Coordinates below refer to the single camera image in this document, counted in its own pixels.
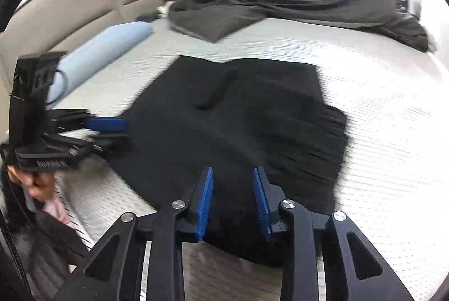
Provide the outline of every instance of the light blue cushion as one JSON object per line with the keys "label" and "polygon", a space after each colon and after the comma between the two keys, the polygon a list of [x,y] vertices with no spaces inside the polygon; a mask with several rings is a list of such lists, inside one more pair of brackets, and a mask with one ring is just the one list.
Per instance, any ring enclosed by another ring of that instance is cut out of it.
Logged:
{"label": "light blue cushion", "polygon": [[66,55],[58,64],[63,74],[56,73],[50,87],[47,102],[51,104],[48,108],[55,106],[75,88],[152,33],[153,28],[148,22],[114,25]]}

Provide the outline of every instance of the gray blanket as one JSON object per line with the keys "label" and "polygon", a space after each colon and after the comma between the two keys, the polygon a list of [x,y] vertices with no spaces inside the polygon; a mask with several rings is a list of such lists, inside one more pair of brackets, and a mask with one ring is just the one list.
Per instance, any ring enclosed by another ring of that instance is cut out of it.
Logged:
{"label": "gray blanket", "polygon": [[417,19],[396,11],[395,0],[176,0],[168,18],[181,33],[217,42],[264,18],[368,29],[427,51]]}

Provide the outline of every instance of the beige headboard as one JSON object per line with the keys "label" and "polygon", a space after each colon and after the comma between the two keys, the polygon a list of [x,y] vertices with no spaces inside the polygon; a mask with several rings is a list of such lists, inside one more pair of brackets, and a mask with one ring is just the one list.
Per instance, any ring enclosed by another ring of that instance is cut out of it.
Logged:
{"label": "beige headboard", "polygon": [[0,33],[0,63],[12,87],[17,58],[49,50],[72,51],[108,26],[134,21],[164,0],[30,0]]}

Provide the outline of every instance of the metal screw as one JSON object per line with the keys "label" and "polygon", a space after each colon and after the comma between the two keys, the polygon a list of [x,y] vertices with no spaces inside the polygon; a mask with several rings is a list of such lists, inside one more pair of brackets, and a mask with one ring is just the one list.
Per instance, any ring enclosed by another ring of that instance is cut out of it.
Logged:
{"label": "metal screw", "polygon": [[171,203],[171,207],[175,208],[175,209],[180,209],[185,207],[185,202],[181,199],[177,199],[176,201],[173,201]]}
{"label": "metal screw", "polygon": [[124,213],[122,216],[120,216],[120,219],[123,222],[130,222],[134,218],[133,213]]}
{"label": "metal screw", "polygon": [[296,206],[296,203],[292,199],[285,199],[282,201],[282,207],[293,208],[295,206]]}
{"label": "metal screw", "polygon": [[344,221],[346,220],[346,214],[343,211],[335,211],[334,219],[337,221]]}

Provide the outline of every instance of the white mattress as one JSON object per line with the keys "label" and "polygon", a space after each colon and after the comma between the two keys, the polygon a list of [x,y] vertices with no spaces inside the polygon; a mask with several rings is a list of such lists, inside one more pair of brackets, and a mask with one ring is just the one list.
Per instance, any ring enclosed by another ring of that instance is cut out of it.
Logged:
{"label": "white mattress", "polygon": [[[181,54],[215,62],[267,58],[317,65],[325,101],[348,117],[350,140],[335,188],[338,207],[416,301],[430,298],[449,272],[449,79],[439,63],[384,36],[288,20],[261,21],[217,44],[170,31],[165,20],[153,25],[154,35],[58,108],[120,114]],[[123,212],[154,211],[97,157],[61,176],[65,196],[94,241]],[[205,243],[183,249],[188,301],[279,300],[280,269],[251,264]],[[324,300],[320,262],[319,268]]]}

